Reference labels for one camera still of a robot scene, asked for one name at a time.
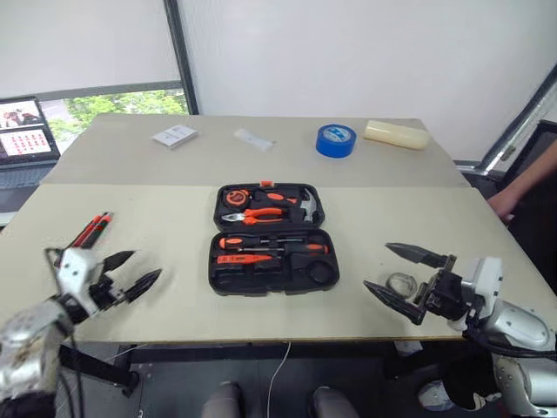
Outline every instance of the blue painter's tape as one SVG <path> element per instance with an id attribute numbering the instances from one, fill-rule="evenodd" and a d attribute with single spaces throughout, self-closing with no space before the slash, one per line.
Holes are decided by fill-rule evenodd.
<path id="1" fill-rule="evenodd" d="M 317 134 L 317 151 L 327 157 L 343 158 L 352 153 L 356 144 L 356 132 L 348 126 L 325 125 Z"/>

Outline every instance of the black cable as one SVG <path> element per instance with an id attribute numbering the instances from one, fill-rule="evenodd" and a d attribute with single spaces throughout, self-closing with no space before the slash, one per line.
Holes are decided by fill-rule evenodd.
<path id="1" fill-rule="evenodd" d="M 505 355 L 507 357 L 514 357 L 517 359 L 539 359 L 545 358 L 549 360 L 557 360 L 557 353 L 555 351 L 535 351 L 521 347 L 506 347 L 496 342 L 490 341 L 485 335 L 482 335 L 480 330 L 475 324 L 468 323 L 468 329 L 464 332 L 464 337 L 474 341 L 480 347 L 485 348 L 487 351 Z"/>
<path id="2" fill-rule="evenodd" d="M 79 406 L 79 416 L 80 418 L 84 418 L 84 386 L 81 382 L 81 367 L 79 366 L 79 359 L 77 358 L 77 344 L 75 338 L 73 338 L 73 334 L 70 334 L 70 342 L 71 362 L 73 363 L 73 368 L 76 372 L 77 379 L 77 405 Z"/>
<path id="3" fill-rule="evenodd" d="M 71 397 L 70 385 L 62 372 L 59 373 L 59 377 L 62 387 L 64 388 L 64 392 L 66 393 L 66 397 L 68 398 L 68 403 L 70 404 L 70 418 L 76 418 L 76 413 L 73 409 L 73 398 Z"/>

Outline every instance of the pliers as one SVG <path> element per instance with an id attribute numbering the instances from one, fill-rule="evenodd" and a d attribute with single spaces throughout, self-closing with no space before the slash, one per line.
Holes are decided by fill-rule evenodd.
<path id="1" fill-rule="evenodd" d="M 246 209 L 242 213 L 231 213 L 228 215 L 223 215 L 223 220 L 227 220 L 229 222 L 238 222 L 243 221 L 246 225 L 255 225 L 258 223 L 263 222 L 279 222 L 283 220 L 282 217 L 280 218 L 272 218 L 272 219 L 260 219 L 259 216 L 264 215 L 282 215 L 285 211 L 280 209 L 279 207 L 264 207 L 262 209 Z"/>

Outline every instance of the toolbox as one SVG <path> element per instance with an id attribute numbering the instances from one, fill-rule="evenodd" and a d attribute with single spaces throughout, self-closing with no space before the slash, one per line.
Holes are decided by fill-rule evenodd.
<path id="1" fill-rule="evenodd" d="M 339 280 L 315 187 L 261 182 L 218 190 L 209 283 L 220 295 L 329 290 Z"/>

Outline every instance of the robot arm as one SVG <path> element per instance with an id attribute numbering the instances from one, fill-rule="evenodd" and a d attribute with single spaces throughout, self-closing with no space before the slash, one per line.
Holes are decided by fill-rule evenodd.
<path id="1" fill-rule="evenodd" d="M 87 318 L 134 301 L 161 273 L 147 273 L 126 291 L 114 290 L 106 274 L 132 254 L 116 253 L 98 262 L 91 250 L 65 250 L 56 271 L 60 294 L 17 313 L 5 324 L 0 332 L 0 418 L 55 415 L 60 344 Z"/>
<path id="2" fill-rule="evenodd" d="M 499 299 L 500 259 L 477 259 L 462 278 L 452 272 L 453 255 L 407 244 L 386 246 L 407 260 L 439 270 L 420 285 L 413 303 L 364 281 L 370 292 L 415 325 L 427 311 L 443 316 L 450 327 L 491 352 L 495 380 L 512 415 L 557 417 L 555 332 L 533 310 Z"/>

